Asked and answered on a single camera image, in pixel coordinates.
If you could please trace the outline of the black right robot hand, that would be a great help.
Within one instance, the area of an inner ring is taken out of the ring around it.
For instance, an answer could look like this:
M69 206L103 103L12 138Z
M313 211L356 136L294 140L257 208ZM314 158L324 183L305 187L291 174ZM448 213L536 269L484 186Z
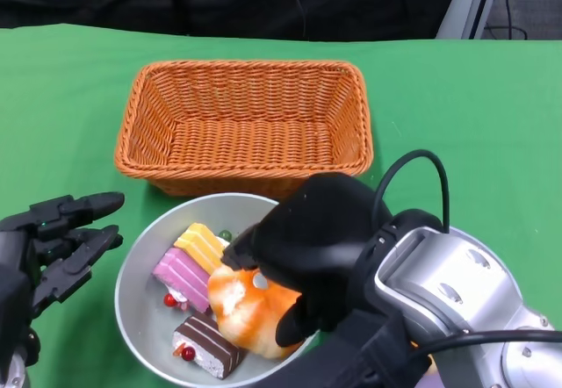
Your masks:
M289 347L333 330L347 315L355 263L391 217L366 184L342 173L317 174L239 234L221 261L234 270L257 269L299 293L275 330L277 344Z

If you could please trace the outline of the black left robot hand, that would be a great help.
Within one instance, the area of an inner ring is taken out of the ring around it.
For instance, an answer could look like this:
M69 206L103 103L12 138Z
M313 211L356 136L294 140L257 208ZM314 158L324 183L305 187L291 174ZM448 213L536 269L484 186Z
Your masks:
M1 257L30 281L31 318L74 294L90 279L97 260L123 243L117 225L89 225L124 203L125 195L118 191L81 198L66 195L1 220Z

